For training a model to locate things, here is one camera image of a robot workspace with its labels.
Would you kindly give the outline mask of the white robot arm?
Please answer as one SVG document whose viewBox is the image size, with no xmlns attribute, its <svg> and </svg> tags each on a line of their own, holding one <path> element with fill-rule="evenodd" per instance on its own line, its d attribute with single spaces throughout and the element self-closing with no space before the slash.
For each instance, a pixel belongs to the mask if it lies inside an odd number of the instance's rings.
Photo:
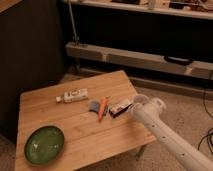
<svg viewBox="0 0 213 171">
<path fill-rule="evenodd" d="M 133 98 L 128 112 L 141 122 L 185 169 L 188 171 L 213 171 L 213 161 L 160 119 L 160 115 L 165 110 L 166 104 L 160 98 L 149 98 L 139 94 Z"/>
</svg>

